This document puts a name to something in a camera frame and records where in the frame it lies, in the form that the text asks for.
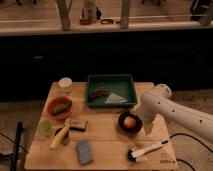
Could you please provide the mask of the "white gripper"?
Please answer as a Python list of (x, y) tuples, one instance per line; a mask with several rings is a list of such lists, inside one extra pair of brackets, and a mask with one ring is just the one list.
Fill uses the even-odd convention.
[(142, 112), (139, 114), (139, 117), (143, 122), (145, 134), (151, 134), (153, 129), (153, 121), (155, 120), (156, 115), (150, 112)]

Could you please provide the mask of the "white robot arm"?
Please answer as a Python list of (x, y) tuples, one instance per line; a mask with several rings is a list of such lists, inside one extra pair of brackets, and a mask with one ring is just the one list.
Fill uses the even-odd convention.
[(213, 115), (175, 103), (171, 97), (172, 91), (166, 84), (158, 84), (142, 94), (137, 115), (145, 132), (151, 132), (152, 122), (160, 114), (213, 143)]

